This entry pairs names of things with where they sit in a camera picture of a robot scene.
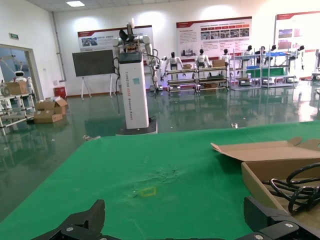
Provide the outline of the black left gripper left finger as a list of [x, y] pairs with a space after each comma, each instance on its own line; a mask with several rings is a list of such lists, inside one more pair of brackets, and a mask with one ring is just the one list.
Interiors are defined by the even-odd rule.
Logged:
[[69, 215], [58, 227], [35, 240], [100, 240], [105, 223], [105, 201], [98, 199], [90, 209]]

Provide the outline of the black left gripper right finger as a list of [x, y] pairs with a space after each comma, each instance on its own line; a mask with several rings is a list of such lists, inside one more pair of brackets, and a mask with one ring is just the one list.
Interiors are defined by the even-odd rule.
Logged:
[[254, 197], [243, 200], [244, 220], [252, 233], [241, 240], [318, 240], [320, 231], [307, 226], [284, 210], [270, 208]]

